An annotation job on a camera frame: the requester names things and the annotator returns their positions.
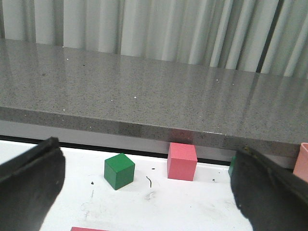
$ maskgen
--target pink cube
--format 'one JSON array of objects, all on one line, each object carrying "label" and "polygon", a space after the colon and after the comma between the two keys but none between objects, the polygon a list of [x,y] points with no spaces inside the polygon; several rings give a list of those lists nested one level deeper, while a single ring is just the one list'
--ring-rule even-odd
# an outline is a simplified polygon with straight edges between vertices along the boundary
[{"label": "pink cube", "polygon": [[104,230],[94,230],[94,229],[87,229],[87,228],[72,227],[71,231],[104,231]]},{"label": "pink cube", "polygon": [[308,182],[308,143],[302,143],[300,145],[293,173]]},{"label": "pink cube", "polygon": [[192,181],[197,162],[194,145],[170,143],[167,160],[168,178]]}]

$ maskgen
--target red block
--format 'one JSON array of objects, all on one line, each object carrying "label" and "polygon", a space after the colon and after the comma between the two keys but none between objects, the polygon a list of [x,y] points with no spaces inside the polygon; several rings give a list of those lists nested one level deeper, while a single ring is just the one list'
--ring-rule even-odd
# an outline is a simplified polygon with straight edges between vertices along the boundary
[{"label": "red block", "polygon": [[194,145],[170,143],[167,160],[168,178],[192,181],[197,162]]},{"label": "red block", "polygon": [[87,229],[87,228],[72,227],[71,231],[104,231],[104,230],[94,230],[94,229]]}]

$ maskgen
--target white table surface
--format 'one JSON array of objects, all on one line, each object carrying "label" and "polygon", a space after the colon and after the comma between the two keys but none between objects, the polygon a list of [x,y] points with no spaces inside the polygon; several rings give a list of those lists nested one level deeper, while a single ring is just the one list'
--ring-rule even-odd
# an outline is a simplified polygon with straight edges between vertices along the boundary
[{"label": "white table surface", "polygon": [[[0,163],[33,146],[0,141]],[[252,231],[235,205],[229,167],[198,163],[194,181],[171,180],[166,177],[166,159],[127,155],[136,164],[135,178],[115,191],[103,177],[104,160],[115,153],[61,149],[65,181],[41,231],[70,231],[72,226],[109,231]]]}]

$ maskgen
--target wooden block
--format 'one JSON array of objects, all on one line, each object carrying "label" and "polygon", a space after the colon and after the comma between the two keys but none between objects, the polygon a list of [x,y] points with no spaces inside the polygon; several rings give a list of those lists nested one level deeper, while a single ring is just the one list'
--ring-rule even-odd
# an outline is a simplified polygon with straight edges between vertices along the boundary
[{"label": "wooden block", "polygon": [[134,172],[135,163],[123,153],[105,160],[104,177],[114,190],[132,183]]},{"label": "wooden block", "polygon": [[170,143],[167,160],[168,178],[193,181],[197,162],[194,145]]},{"label": "wooden block", "polygon": [[72,227],[71,231],[104,231],[104,230],[94,230],[94,229],[87,229],[87,228]]}]

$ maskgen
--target scratch mark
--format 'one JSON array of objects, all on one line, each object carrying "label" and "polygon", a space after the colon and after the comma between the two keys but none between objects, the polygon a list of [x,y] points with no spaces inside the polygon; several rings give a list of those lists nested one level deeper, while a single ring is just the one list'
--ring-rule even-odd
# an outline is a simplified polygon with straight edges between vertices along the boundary
[{"label": "scratch mark", "polygon": [[85,202],[85,203],[83,203],[82,205],[81,205],[81,211],[86,211],[86,208],[88,207],[88,202]]},{"label": "scratch mark", "polygon": [[85,215],[86,215],[85,220],[87,220],[89,213],[90,213],[90,211],[87,211],[87,212],[86,212],[86,214],[85,214]]},{"label": "scratch mark", "polygon": [[152,187],[152,181],[150,180],[150,178],[148,178],[148,176],[146,176],[146,178],[150,181],[150,188]]},{"label": "scratch mark", "polygon": [[145,196],[145,199],[146,199],[147,201],[150,201],[152,198],[155,198],[155,194],[156,194],[156,192],[153,191],[153,192],[147,194],[147,195]]}]

